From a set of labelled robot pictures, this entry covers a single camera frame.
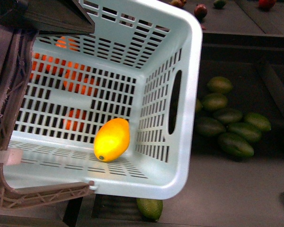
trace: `plastic bin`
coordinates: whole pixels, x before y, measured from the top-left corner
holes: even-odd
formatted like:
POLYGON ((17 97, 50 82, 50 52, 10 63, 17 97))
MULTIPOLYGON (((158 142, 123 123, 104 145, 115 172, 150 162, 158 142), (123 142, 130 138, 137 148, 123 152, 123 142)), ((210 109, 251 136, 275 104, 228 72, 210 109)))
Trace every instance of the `plastic bin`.
POLYGON ((32 78, 9 144, 24 154, 20 165, 4 167, 5 179, 13 188, 94 181, 91 189, 99 194, 170 198, 187 179, 200 25, 155 0, 79 2, 95 33, 35 42, 32 78), (176 77, 181 81, 170 133, 176 77), (94 137, 116 117, 130 122, 130 146, 104 163, 94 155, 94 137))

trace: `orange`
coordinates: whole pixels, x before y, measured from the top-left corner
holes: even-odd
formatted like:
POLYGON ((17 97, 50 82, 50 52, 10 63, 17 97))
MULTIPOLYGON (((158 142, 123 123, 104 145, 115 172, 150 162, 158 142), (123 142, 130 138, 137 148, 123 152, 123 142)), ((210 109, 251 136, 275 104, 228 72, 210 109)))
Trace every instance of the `orange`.
MULTIPOLYGON (((60 37, 60 38, 63 39, 63 40, 61 40, 61 39, 57 40, 57 43, 56 43, 55 45, 56 45, 56 46, 59 46, 59 47, 61 47, 61 48, 66 48, 66 42, 64 41, 64 40, 65 40, 65 36, 62 36, 62 37, 60 37)), ((78 45, 73 44, 73 43, 78 43, 78 42, 75 41, 74 39, 68 39, 68 41, 69 41, 69 46, 73 46, 73 47, 79 48, 78 45)), ((71 47, 70 47, 70 50, 79 51, 78 49, 71 48, 71 47)))
MULTIPOLYGON (((68 79, 68 78, 70 77, 70 72, 71 72, 70 70, 67 70, 67 73, 66 73, 65 76, 64 76, 66 79, 68 79)), ((75 79, 76 79, 76 76, 77 76, 77 73, 76 73, 76 72, 72 72, 72 74, 71 74, 71 79, 72 79, 72 80, 75 80, 75 79)), ((81 80, 82 80, 82 73, 80 72, 76 81, 80 82, 81 80)), ((64 87, 65 87, 68 91, 72 91, 73 86, 74 86, 74 83, 73 83, 73 82, 70 82, 70 85, 68 86, 68 81, 65 80, 65 81, 63 82, 63 85, 64 85, 64 87)), ((80 84, 76 84, 76 87, 75 87, 75 91, 74 91, 74 92, 78 93, 78 92, 79 92, 79 89, 80 89, 80 84)))
MULTIPOLYGON (((85 78, 83 81, 84 81, 84 83, 88 83, 88 80, 89 80, 88 78, 85 78)), ((94 84, 94 82, 95 82, 95 79, 92 78, 92 79, 90 80, 90 83, 89 83, 89 84, 94 84)), ((86 88, 87 88, 87 87, 86 87, 85 85, 82 86, 82 90, 81 90, 81 94, 82 94, 82 95, 85 94, 86 88)), ((87 95, 88 95, 88 96, 91 96, 92 90, 93 90, 93 88, 92 88, 92 87, 89 87, 89 89, 88 89, 88 91, 87 91, 87 95)), ((93 96, 97 96, 97 93, 98 93, 98 89, 96 88, 96 89, 95 89, 95 93, 94 93, 93 96)))
MULTIPOLYGON (((39 59, 40 58, 40 54, 39 53, 35 53, 35 56, 33 58, 34 59, 39 59)), ((38 72, 42 72, 43 66, 44 66, 44 64, 40 63, 39 68, 38 68, 38 72)), ((35 71, 36 68, 37 68, 37 62, 32 60, 32 71, 35 71)), ((32 80, 34 78, 34 74, 31 73, 29 78, 32 80)), ((40 79, 40 75, 37 74, 36 75, 36 80, 39 80, 39 79, 40 79)))
MULTIPOLYGON (((73 117, 73 114, 74 114, 74 110, 71 110, 68 114, 69 117, 73 117)), ((79 119, 80 118, 80 114, 81 114, 81 110, 77 110, 76 111, 76 116, 75 118, 79 119)), ((83 114, 82 114, 82 120, 85 120, 86 118, 86 111, 83 111, 83 114)), ((65 129, 66 130, 70 130, 71 128, 71 123, 72 123, 72 120, 63 120, 63 124, 66 125, 65 126, 65 129)), ((74 121, 73 125, 72 125, 72 131, 77 131, 77 126, 78 126, 78 122, 77 121, 74 121)), ((79 132, 82 132, 83 131, 83 127, 84 127, 84 123, 82 122, 80 124, 80 128, 79 128, 79 132)))
MULTIPOLYGON (((48 62, 52 63, 52 62, 53 62, 53 57, 52 57, 52 56, 49 56, 48 59, 47 59, 47 55, 43 55, 43 56, 42 56, 42 60, 48 61, 48 62)), ((60 59, 59 59, 59 58, 56 58, 55 61, 54 61, 54 63, 55 63, 55 64, 59 64, 59 61, 60 61, 60 59)), ((66 65, 66 60, 61 60, 61 63, 60 63, 60 64, 61 64, 62 66, 65 66, 65 65, 66 65)), ((72 62, 69 61, 69 62, 68 62, 68 66, 70 67, 71 65, 72 65, 72 62)), ((52 67, 53 67, 52 75, 55 75, 56 72, 57 72, 57 66, 51 66, 51 65, 47 64, 47 65, 46 65, 46 68, 45 68, 45 69, 46 69, 46 72, 49 73, 49 72, 51 71, 52 67)), ((61 76, 62 74, 63 74, 63 68, 60 68, 58 75, 61 76)))

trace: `green lime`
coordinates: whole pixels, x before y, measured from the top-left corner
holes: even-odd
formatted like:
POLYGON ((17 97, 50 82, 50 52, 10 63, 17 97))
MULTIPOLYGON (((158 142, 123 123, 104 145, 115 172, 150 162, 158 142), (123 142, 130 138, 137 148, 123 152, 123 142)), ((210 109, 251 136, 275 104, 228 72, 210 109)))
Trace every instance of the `green lime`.
POLYGON ((226 0, 215 0, 213 5, 216 9, 222 9, 226 5, 226 0))
POLYGON ((262 132, 254 125, 246 122, 231 123, 227 127, 227 131, 236 133, 246 139, 248 143, 259 142, 262 132))
POLYGON ((232 108, 223 108, 213 113, 214 119, 217 119, 222 124, 230 124, 241 121, 243 113, 240 110, 232 108))
POLYGON ((202 110, 203 106, 201 101, 197 98, 196 102, 195 102, 195 113, 198 113, 202 110))
POLYGON ((233 89, 231 81, 225 77, 213 77, 207 83, 207 87, 211 92, 227 94, 233 89))
POLYGON ((195 131, 202 136, 213 137, 226 132, 226 128, 214 118, 199 117, 195 119, 195 131))
POLYGON ((251 123, 256 126, 260 131, 270 131, 271 124, 269 120, 258 113, 248 113, 244 116, 244 122, 251 123))
POLYGON ((137 198, 139 211, 147 218, 158 221, 163 210, 162 200, 137 198))
POLYGON ((236 157, 251 157, 254 155, 252 146, 241 136, 225 132, 218 137, 220 148, 226 153, 236 157))
POLYGON ((209 112, 225 108, 227 104, 227 97, 220 93, 210 93, 208 95, 205 95, 202 99, 202 105, 204 110, 209 112))

